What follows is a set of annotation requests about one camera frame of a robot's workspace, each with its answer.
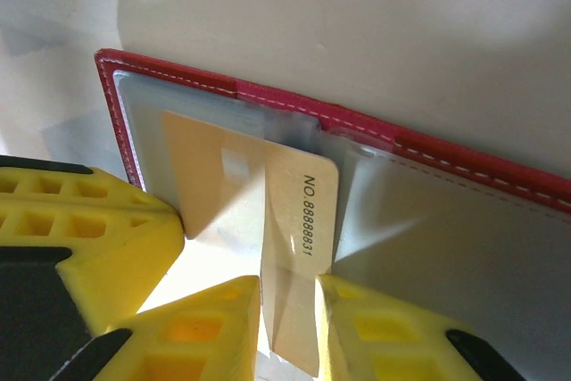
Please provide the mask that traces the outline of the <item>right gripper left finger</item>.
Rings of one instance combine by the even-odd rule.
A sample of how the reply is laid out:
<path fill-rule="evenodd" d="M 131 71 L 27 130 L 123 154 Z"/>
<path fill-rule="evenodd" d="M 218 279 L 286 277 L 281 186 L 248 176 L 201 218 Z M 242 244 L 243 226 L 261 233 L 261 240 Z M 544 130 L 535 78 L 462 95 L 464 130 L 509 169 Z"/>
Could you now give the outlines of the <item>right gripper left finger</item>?
<path fill-rule="evenodd" d="M 122 321 L 57 381 L 253 381 L 260 280 L 243 276 Z"/>

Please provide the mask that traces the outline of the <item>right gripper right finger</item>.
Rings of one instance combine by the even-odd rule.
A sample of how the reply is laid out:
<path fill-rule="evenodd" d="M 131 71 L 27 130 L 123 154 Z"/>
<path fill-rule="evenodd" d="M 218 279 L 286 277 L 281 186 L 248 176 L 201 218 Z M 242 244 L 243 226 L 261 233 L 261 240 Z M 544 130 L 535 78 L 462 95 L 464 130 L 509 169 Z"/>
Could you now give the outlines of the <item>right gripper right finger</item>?
<path fill-rule="evenodd" d="M 526 381 L 469 327 L 319 276 L 319 381 Z"/>

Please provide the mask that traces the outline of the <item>red card holder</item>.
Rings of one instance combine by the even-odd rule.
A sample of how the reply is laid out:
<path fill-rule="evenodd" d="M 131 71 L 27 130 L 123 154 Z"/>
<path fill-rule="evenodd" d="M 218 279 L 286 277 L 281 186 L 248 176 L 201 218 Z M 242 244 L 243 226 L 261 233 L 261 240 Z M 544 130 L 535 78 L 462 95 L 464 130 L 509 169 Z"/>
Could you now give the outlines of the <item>red card holder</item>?
<path fill-rule="evenodd" d="M 128 181 L 178 206 L 165 111 L 333 160 L 333 271 L 474 327 L 528 381 L 571 381 L 571 179 L 304 95 L 104 48 Z"/>

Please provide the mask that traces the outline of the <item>gold credit card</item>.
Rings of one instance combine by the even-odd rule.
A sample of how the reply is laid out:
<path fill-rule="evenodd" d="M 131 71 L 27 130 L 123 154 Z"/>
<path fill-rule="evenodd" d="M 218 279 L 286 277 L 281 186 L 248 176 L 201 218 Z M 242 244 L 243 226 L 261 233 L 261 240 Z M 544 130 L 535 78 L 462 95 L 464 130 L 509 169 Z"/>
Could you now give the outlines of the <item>gold credit card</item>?
<path fill-rule="evenodd" d="M 339 182 L 322 156 L 164 112 L 162 122 L 190 238 L 199 236 L 260 179 L 264 206 L 242 216 L 263 221 L 261 307 L 269 348 L 315 377 L 319 371 L 315 279 L 333 260 Z"/>

